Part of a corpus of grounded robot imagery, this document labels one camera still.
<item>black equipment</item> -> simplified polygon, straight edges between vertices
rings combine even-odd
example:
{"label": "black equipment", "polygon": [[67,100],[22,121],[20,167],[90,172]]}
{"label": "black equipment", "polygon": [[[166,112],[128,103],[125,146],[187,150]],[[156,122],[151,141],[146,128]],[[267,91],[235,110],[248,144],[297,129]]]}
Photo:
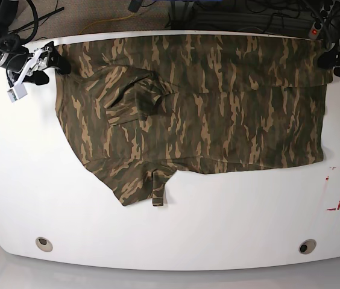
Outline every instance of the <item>black equipment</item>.
{"label": "black equipment", "polygon": [[132,13],[137,13],[140,9],[140,6],[142,6],[143,0],[131,0],[128,10]]}
{"label": "black equipment", "polygon": [[320,57],[318,65],[324,69],[334,68],[334,74],[340,76],[340,0],[195,1],[186,13],[188,5],[185,3],[183,10],[179,7],[178,14],[170,13],[169,26],[173,30],[252,32],[323,39],[327,52]]}
{"label": "black equipment", "polygon": [[26,25],[33,25],[31,34],[26,39],[22,39],[17,34],[20,30],[8,31],[9,25],[16,16],[18,3],[18,0],[0,0],[0,67],[7,71],[7,79],[11,87],[8,94],[12,101],[27,95],[23,82],[31,82],[36,85],[47,84],[49,78],[43,72],[46,68],[53,67],[61,75],[71,72],[71,65],[57,52],[54,42],[48,43],[33,53],[30,53],[24,46],[32,41],[39,27],[40,19],[32,0],[27,0],[27,3],[32,9],[34,20]]}

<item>clothing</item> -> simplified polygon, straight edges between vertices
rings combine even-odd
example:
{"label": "clothing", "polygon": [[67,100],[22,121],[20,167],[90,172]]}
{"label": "clothing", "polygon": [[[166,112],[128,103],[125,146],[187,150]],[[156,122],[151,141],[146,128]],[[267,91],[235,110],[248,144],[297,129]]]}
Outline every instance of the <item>clothing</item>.
{"label": "clothing", "polygon": [[176,170],[224,173],[323,160],[321,42],[175,35],[58,48],[56,112],[76,156],[123,205],[163,205]]}

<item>robotic arm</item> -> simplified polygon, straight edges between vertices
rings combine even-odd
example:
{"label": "robotic arm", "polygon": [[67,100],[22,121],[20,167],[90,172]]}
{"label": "robotic arm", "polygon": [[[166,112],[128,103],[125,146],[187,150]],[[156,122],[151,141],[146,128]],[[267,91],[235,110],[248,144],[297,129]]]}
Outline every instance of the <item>robotic arm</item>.
{"label": "robotic arm", "polygon": [[0,67],[6,69],[10,86],[8,95],[12,102],[27,95],[23,82],[36,85],[49,83],[49,78],[43,70],[49,67],[57,69],[61,75],[71,72],[71,65],[56,50],[54,42],[50,42],[33,53],[24,46],[32,41],[37,33],[39,20],[32,0],[30,5],[34,27],[26,39],[21,39],[16,33],[8,32],[8,27],[14,20],[17,12],[18,0],[0,0]]}

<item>shirt sleeve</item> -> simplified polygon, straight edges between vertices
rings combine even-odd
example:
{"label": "shirt sleeve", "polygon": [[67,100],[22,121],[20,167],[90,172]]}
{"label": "shirt sleeve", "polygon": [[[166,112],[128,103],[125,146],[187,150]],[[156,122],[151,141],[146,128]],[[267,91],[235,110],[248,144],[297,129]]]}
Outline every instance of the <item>shirt sleeve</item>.
{"label": "shirt sleeve", "polygon": [[109,124],[146,120],[165,90],[157,74],[131,66],[110,66],[105,71],[102,106]]}
{"label": "shirt sleeve", "polygon": [[176,171],[147,161],[108,158],[85,168],[111,188],[123,206],[151,198],[155,207],[163,206],[165,184]]}

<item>camouflage fabric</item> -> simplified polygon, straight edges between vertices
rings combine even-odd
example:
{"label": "camouflage fabric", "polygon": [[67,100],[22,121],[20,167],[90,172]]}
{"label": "camouflage fabric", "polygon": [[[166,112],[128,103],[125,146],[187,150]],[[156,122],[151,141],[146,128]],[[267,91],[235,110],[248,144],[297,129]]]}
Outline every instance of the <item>camouflage fabric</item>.
{"label": "camouflage fabric", "polygon": [[329,71],[320,42],[176,35],[59,47],[57,117],[85,168],[123,205],[177,170],[224,173],[323,160]]}

